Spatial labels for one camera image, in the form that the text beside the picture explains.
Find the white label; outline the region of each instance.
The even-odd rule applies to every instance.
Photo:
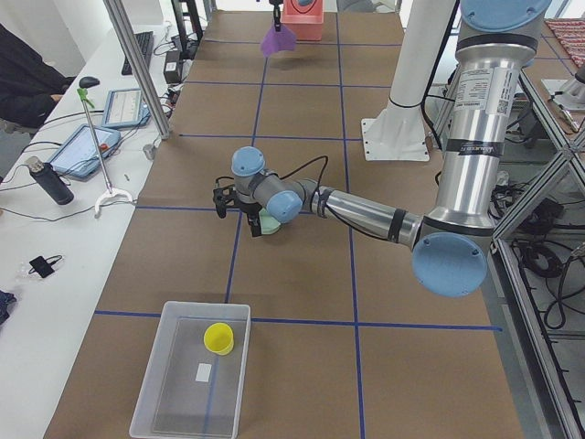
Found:
[[[512,101],[516,91],[518,72],[516,70],[497,67],[492,78],[492,92],[485,108],[488,114],[510,116]]]
[[[459,79],[454,110],[485,110],[493,74],[494,69],[464,71]]]
[[[209,382],[209,375],[211,374],[211,365],[207,363],[199,363],[197,368],[197,375],[195,381]]]

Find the tablet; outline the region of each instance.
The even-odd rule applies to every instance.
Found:
[[[101,118],[106,128],[129,128],[144,125],[150,117],[140,89],[111,90]]]
[[[120,144],[120,132],[101,126],[95,127],[100,145],[108,148],[101,153],[106,158],[111,155]],[[59,174],[78,179],[88,178],[100,167],[100,160],[95,152],[95,145],[91,137],[90,127],[87,124],[80,126],[63,142],[63,145],[53,154],[48,162]]]

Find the power adapter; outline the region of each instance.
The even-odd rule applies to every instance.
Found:
[[[165,69],[163,70],[167,84],[177,84],[183,77],[183,60],[181,52],[178,50],[169,50],[166,52]]]

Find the robotic arm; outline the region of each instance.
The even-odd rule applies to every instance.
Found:
[[[487,210],[518,75],[536,55],[549,4],[550,0],[462,1],[463,24],[456,51],[461,76],[451,138],[444,151],[435,206],[425,215],[318,187],[313,180],[283,181],[266,167],[258,149],[247,146],[232,159],[235,184],[214,192],[219,216],[225,216],[226,207],[241,209],[254,236],[261,234],[261,207],[279,222],[291,221],[301,209],[321,218],[336,218],[380,239],[409,246],[415,275],[434,293],[471,293],[487,274],[485,253],[494,231]]]

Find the blue joint cap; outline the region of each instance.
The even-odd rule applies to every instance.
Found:
[[[274,194],[266,204],[268,213],[281,223],[293,220],[302,207],[303,202],[292,190],[284,190]]]
[[[412,251],[412,270],[419,282],[435,294],[461,297],[482,284],[487,260],[469,238],[442,231],[417,242]]]
[[[264,169],[265,165],[262,151],[253,146],[244,146],[231,157],[231,172],[238,177],[251,177]]]
[[[527,25],[547,10],[552,0],[462,0],[462,18],[481,32],[508,32]]]

